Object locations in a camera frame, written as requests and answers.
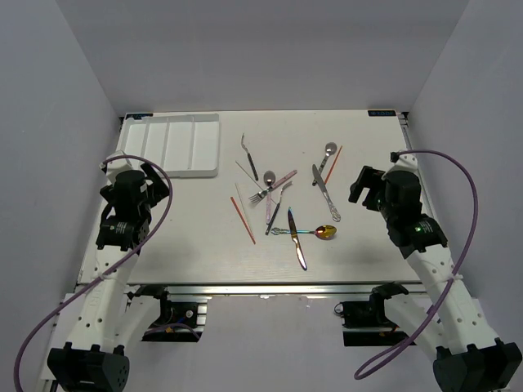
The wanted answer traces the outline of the black handled fork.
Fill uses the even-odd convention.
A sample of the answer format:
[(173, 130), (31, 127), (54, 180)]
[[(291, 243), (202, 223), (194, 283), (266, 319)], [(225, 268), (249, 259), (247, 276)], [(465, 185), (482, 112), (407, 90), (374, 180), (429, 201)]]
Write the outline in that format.
[(277, 214), (279, 212), (279, 208), (280, 208), (280, 205), (282, 203), (282, 199), (283, 199), (283, 194), (284, 194), (284, 191), (289, 188), (291, 185), (293, 184), (292, 181), (289, 181), (288, 183), (286, 183), (285, 185), (283, 185), (282, 189), (280, 190), (279, 192), (279, 200), (276, 204), (276, 207), (275, 207), (275, 210), (269, 220), (269, 223), (267, 224), (267, 227), (266, 227), (266, 232), (265, 232), (265, 235), (268, 236), (271, 229), (272, 229), (272, 226), (274, 224), (274, 221), (275, 221), (275, 218), (277, 217)]
[(257, 169), (256, 169), (255, 163), (253, 161), (253, 157), (250, 154), (247, 145), (244, 143), (244, 137), (245, 137), (245, 134), (243, 133), (242, 136), (241, 136), (241, 139), (240, 139), (240, 145), (241, 145), (242, 149), (244, 150), (244, 152), (247, 155), (248, 163), (249, 163), (249, 165), (251, 167), (254, 180), (258, 181), (259, 180), (259, 176), (258, 176), (258, 173), (257, 173)]

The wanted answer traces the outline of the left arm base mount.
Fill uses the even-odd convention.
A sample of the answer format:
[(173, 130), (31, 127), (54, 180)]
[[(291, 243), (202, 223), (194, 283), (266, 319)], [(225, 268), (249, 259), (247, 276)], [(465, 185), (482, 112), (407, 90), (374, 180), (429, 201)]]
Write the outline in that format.
[(207, 302), (171, 294), (165, 286), (139, 286), (128, 291), (127, 308), (132, 300), (154, 298), (154, 314), (158, 317), (146, 328), (145, 342), (197, 342), (203, 333)]

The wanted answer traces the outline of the iridescent rainbow knife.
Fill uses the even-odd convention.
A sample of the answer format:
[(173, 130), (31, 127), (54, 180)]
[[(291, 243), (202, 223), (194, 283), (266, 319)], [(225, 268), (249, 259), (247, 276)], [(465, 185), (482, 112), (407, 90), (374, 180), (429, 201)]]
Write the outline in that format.
[(293, 212), (292, 212), (291, 207), (288, 208), (288, 225), (289, 225), (289, 230), (290, 230), (290, 235), (291, 235), (292, 241), (294, 242), (294, 245), (295, 245), (295, 251), (297, 254), (298, 262), (299, 262), (300, 266), (302, 267), (302, 269), (304, 271), (307, 271), (308, 267), (307, 267), (307, 263), (306, 263), (306, 260), (305, 260), (305, 257), (304, 257), (303, 251), (302, 251), (302, 247), (301, 247), (301, 244), (299, 241), (297, 228), (296, 228), (296, 224), (295, 224), (295, 221), (293, 218)]

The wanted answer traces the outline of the dark handled silver spoon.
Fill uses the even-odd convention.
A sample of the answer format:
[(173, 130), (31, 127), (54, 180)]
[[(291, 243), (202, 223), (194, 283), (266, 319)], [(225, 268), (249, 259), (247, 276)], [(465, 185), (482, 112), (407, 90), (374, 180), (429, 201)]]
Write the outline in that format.
[(318, 171), (322, 174), (324, 167), (326, 166), (329, 158), (337, 152), (337, 144), (334, 142), (329, 142), (324, 147), (324, 157), (318, 167)]

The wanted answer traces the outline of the iridescent rainbow spoon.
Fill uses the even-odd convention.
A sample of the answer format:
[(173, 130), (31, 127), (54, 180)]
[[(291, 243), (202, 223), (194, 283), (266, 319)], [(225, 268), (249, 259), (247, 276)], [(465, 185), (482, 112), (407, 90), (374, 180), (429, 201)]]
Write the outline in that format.
[[(291, 234), (290, 229), (272, 228), (270, 233), (273, 235)], [(300, 229), (297, 234), (312, 234), (322, 240), (330, 240), (335, 237), (337, 228), (332, 225), (321, 225), (313, 230)]]

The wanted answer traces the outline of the ornate silver knife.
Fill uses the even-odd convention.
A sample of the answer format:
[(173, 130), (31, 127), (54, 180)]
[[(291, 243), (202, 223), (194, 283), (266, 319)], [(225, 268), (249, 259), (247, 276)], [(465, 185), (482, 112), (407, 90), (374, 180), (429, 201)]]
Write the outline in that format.
[(342, 219), (341, 215), (338, 212), (337, 208), (335, 207), (332, 199), (330, 198), (326, 184), (324, 183), (324, 180), (323, 180), (322, 176), (320, 175), (320, 171), (315, 164), (312, 165), (312, 174), (313, 174), (313, 177), (314, 177), (314, 180), (315, 180), (317, 186), (320, 188), (322, 195), (324, 196), (324, 198), (326, 200), (326, 203), (329, 207), (329, 211), (330, 211), (332, 219), (335, 222), (340, 222)]

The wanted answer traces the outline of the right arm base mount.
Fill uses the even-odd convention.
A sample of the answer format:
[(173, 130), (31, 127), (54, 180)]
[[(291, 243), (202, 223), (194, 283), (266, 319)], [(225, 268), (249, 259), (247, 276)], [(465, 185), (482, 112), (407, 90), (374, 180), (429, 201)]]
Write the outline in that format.
[(386, 283), (372, 289), (366, 301), (343, 301), (334, 306), (333, 312), (342, 320), (345, 347), (393, 346), (407, 335), (385, 315), (385, 300), (393, 296), (408, 295), (406, 287)]

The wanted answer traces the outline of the pink handled fork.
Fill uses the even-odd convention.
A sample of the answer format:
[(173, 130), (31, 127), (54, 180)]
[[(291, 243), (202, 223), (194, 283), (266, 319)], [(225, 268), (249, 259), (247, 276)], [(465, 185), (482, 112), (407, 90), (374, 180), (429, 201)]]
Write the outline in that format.
[[(293, 170), (291, 171), (290, 173), (288, 173), (286, 176), (280, 178), (279, 180), (277, 180), (271, 187), (271, 191), (272, 192), (273, 190), (276, 190), (277, 188), (279, 188), (281, 185), (283, 184), (286, 184), (289, 180), (291, 180), (295, 175), (297, 174), (297, 170)], [(260, 192), (257, 192), (256, 194), (254, 194), (253, 196), (251, 196), (249, 198), (249, 202), (251, 204), (258, 204), (262, 199), (264, 199), (264, 197), (267, 195), (267, 193), (269, 192), (269, 189), (268, 188), (265, 188), (264, 190), (260, 191)]]

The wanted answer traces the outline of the pink handled spoon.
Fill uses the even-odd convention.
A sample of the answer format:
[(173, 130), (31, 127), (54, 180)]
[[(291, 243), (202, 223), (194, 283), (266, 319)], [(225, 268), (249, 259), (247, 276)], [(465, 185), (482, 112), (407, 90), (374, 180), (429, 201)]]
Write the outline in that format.
[(266, 171), (263, 176), (266, 187), (269, 189), (269, 192), (266, 195), (266, 224), (268, 225), (271, 217), (271, 187), (275, 183), (275, 173), (273, 171)]

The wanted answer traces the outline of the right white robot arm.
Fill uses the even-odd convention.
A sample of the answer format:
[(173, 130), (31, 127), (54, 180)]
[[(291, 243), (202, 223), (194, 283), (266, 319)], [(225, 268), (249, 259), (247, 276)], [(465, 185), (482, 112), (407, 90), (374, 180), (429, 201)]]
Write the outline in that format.
[(443, 391), (494, 391), (509, 384), (522, 363), (515, 343), (505, 343), (481, 314), (462, 277), (455, 272), (448, 240), (435, 219), (422, 212), (422, 187), (413, 171), (362, 168), (350, 187), (349, 202), (363, 192), (370, 211), (380, 212), (391, 241), (420, 278), (431, 299), (418, 307), (406, 289), (392, 283), (377, 287), (382, 297), (369, 305), (378, 325), (393, 322), (406, 339), (365, 362), (355, 373), (362, 380), (415, 344), (432, 363)]

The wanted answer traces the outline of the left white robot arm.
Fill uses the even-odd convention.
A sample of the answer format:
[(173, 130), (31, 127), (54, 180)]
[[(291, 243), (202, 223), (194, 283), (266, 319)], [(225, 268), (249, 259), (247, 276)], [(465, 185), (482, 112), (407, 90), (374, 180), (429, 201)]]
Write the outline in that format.
[(163, 326), (172, 305), (162, 298), (139, 300), (120, 314), (130, 274), (141, 248), (158, 230), (151, 210), (172, 201), (172, 185), (158, 165), (143, 160), (139, 169), (119, 169), (100, 191), (107, 202), (96, 238), (96, 270), (80, 292), (83, 307), (60, 348), (52, 348), (47, 367), (65, 391), (121, 391), (130, 372), (128, 353), (147, 324)]

